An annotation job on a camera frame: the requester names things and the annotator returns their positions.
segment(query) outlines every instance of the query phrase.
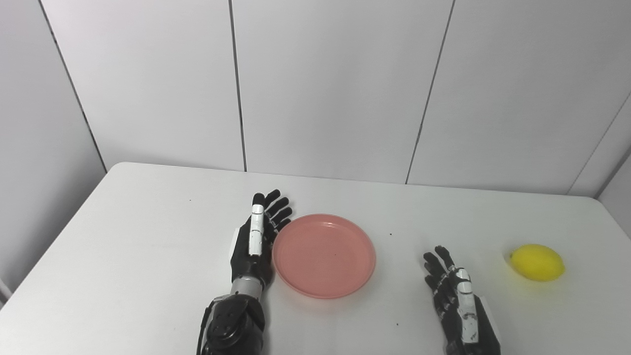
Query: robotic hand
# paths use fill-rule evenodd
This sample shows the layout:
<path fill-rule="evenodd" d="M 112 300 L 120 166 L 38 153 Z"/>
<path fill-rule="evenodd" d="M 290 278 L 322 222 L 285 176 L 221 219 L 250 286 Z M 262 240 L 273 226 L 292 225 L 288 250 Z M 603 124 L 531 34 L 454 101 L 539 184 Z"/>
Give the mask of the robotic hand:
<path fill-rule="evenodd" d="M 436 254 L 425 253 L 425 282 L 433 290 L 433 304 L 447 337 L 447 355 L 500 355 L 500 343 L 478 296 L 473 294 L 471 278 L 457 268 L 442 246 Z"/>
<path fill-rule="evenodd" d="M 197 355 L 259 355 L 265 317 L 260 298 L 272 279 L 271 250 L 292 214 L 287 197 L 274 190 L 254 195 L 252 215 L 239 229 L 230 265 L 232 290 L 206 308 Z"/>

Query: robotic wrist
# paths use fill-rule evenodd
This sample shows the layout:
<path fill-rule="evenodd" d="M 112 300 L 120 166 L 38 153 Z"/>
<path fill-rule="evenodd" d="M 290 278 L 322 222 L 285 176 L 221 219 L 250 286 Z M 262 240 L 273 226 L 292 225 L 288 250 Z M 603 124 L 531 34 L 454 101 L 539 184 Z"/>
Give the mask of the robotic wrist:
<path fill-rule="evenodd" d="M 265 317 L 258 299 L 246 294 L 217 298 L 206 310 L 198 347 L 201 355 L 259 355 Z"/>
<path fill-rule="evenodd" d="M 245 294 L 256 299 L 261 299 L 262 293 L 263 283 L 257 277 L 240 275 L 232 280 L 230 294 Z"/>

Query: panel seam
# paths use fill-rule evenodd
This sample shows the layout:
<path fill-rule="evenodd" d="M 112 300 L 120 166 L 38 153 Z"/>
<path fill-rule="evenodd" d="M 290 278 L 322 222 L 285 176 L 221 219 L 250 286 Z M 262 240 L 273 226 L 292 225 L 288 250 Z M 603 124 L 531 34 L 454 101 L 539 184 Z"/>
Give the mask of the panel seam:
<path fill-rule="evenodd" d="M 239 129 L 241 130 L 241 152 L 243 153 L 243 171 L 247 172 L 247 159 L 245 157 L 245 134 L 243 128 L 243 110 L 241 108 L 241 85 L 239 83 L 239 62 L 237 61 L 237 39 L 235 36 L 235 20 L 232 11 L 232 0 L 228 0 L 230 10 L 230 31 L 232 32 L 232 56 L 235 62 L 235 80 L 237 82 L 237 105 L 239 107 Z"/>
<path fill-rule="evenodd" d="M 101 150 L 98 147 L 97 139 L 94 137 L 94 133 L 92 132 L 92 127 L 90 126 L 90 122 L 88 121 L 88 118 L 85 114 L 85 110 L 83 109 L 83 104 L 81 103 L 81 100 L 79 99 L 79 94 L 77 93 L 73 79 L 70 76 L 70 71 L 68 71 L 66 60 L 64 59 L 64 56 L 61 54 L 61 48 L 59 48 L 59 43 L 57 43 L 57 38 L 55 38 L 55 33 L 52 31 L 52 26 L 50 25 L 50 20 L 48 19 L 48 15 L 46 14 L 46 10 L 44 9 L 42 0 L 37 0 L 37 2 L 39 3 L 40 9 L 42 10 L 42 14 L 44 14 L 46 25 L 48 26 L 48 30 L 50 31 L 50 35 L 52 36 L 52 41 L 55 43 L 55 48 L 57 49 L 57 53 L 59 54 L 59 58 L 61 59 L 61 64 L 64 66 L 64 71 L 66 71 L 66 76 L 68 78 L 68 81 L 70 82 L 70 87 L 73 89 L 74 97 L 77 100 L 79 109 L 81 109 L 81 115 L 83 116 L 85 125 L 88 128 L 88 132 L 90 134 L 90 138 L 92 139 L 92 143 L 94 144 L 94 148 L 97 150 L 98 159 L 101 162 L 101 166 L 103 167 L 103 170 L 105 171 L 105 173 L 107 173 L 107 168 L 105 167 L 105 161 L 103 161 L 103 155 L 101 154 Z"/>
<path fill-rule="evenodd" d="M 433 89 L 434 81 L 436 80 L 436 73 L 438 72 L 438 67 L 440 64 L 440 57 L 442 56 L 442 50 L 445 47 L 445 40 L 447 39 L 447 32 L 449 31 L 449 24 L 451 23 L 451 15 L 454 13 L 455 6 L 456 6 L 456 0 L 453 0 L 451 2 L 451 9 L 449 10 L 449 16 L 447 17 L 447 25 L 445 26 L 445 33 L 443 33 L 442 42 L 440 43 L 440 49 L 438 51 L 438 58 L 436 59 L 436 66 L 434 67 L 432 81 L 430 83 L 429 91 L 427 92 L 427 100 L 425 101 L 425 108 L 423 108 L 423 116 L 421 117 L 421 123 L 418 127 L 418 134 L 416 135 L 416 142 L 414 143 L 414 150 L 412 151 L 412 158 L 410 160 L 408 174 L 405 177 L 405 184 L 408 184 L 408 181 L 410 180 L 410 172 L 412 171 L 412 164 L 414 163 L 414 158 L 416 156 L 416 149 L 418 148 L 418 142 L 421 138 L 421 131 L 423 131 L 423 123 L 425 122 L 425 115 L 427 113 L 427 107 L 429 106 L 430 97 L 432 96 L 432 89 Z"/>
<path fill-rule="evenodd" d="M 570 188 L 567 190 L 567 192 L 565 193 L 566 195 L 569 195 L 570 191 L 572 191 L 572 188 L 574 187 L 574 185 L 576 184 L 576 181 L 579 180 L 579 177 L 581 176 L 581 174 L 583 173 L 583 170 L 585 170 L 585 167 L 587 167 L 587 165 L 589 164 L 589 161 L 592 159 L 592 157 L 594 156 L 594 153 L 596 153 L 596 151 L 598 150 L 598 147 L 600 146 L 600 144 L 603 142 L 605 136 L 607 135 L 607 133 L 609 132 L 609 129 L 611 128 L 611 126 L 613 125 L 613 123 L 616 121 L 616 118 L 618 118 L 618 115 L 620 114 L 620 111 L 622 111 L 622 108 L 625 107 L 625 104 L 627 103 L 627 100 L 629 99 L 629 96 L 631 96 L 631 92 L 629 92 L 629 94 L 627 95 L 627 98 L 622 102 L 622 105 L 620 106 L 620 108 L 618 109 L 618 111 L 616 112 L 615 115 L 613 115 L 613 119 L 611 120 L 611 122 L 609 122 L 609 125 L 607 126 L 607 129 L 604 131 L 603 135 L 600 137 L 600 140 L 598 141 L 598 144 L 596 144 L 596 147 L 594 147 L 594 150 L 591 152 L 591 154 L 589 155 L 589 158 L 587 158 L 587 160 L 585 161 L 585 164 L 583 164 L 583 167 L 581 168 L 581 170 L 579 171 L 579 174 L 576 175 L 576 178 L 574 179 L 574 181 L 572 182 L 572 184 L 570 185 Z M 621 164 L 618 163 L 618 165 L 614 168 L 613 173 L 610 174 L 610 176 L 607 178 L 607 180 L 605 180 L 605 182 L 603 183 L 603 185 L 600 187 L 600 189 L 598 190 L 598 192 L 596 192 L 594 198 L 598 198 L 598 196 L 600 196 L 600 194 L 603 192 L 604 187 L 609 184 L 609 182 L 611 181 L 611 179 L 613 178 L 613 175 L 615 175 L 615 173 L 620 169 Z"/>

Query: robotic arm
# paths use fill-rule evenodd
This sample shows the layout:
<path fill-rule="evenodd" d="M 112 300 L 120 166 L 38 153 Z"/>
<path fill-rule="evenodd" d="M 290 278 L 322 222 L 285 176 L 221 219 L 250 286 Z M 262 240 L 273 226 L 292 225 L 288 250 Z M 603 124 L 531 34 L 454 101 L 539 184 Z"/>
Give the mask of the robotic arm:
<path fill-rule="evenodd" d="M 432 253 L 425 253 L 425 282 L 433 291 L 433 304 L 447 337 L 447 355 L 500 355 L 500 343 L 480 301 L 473 294 L 471 277 L 455 266 L 443 246 L 435 248 L 445 268 Z"/>
<path fill-rule="evenodd" d="M 239 229 L 230 265 L 232 290 L 206 308 L 197 355 L 259 355 L 265 316 L 262 292 L 271 283 L 271 248 L 292 214 L 278 190 L 254 195 L 252 215 Z"/>

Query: yellow lemon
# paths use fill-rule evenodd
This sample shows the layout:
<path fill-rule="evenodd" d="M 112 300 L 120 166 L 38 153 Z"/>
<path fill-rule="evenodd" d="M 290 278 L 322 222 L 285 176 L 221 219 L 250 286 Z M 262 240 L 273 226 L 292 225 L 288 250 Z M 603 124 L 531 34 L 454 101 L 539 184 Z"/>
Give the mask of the yellow lemon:
<path fill-rule="evenodd" d="M 510 263 L 527 279 L 552 281 L 565 272 L 563 259 L 556 251 L 539 244 L 525 244 L 510 254 Z"/>

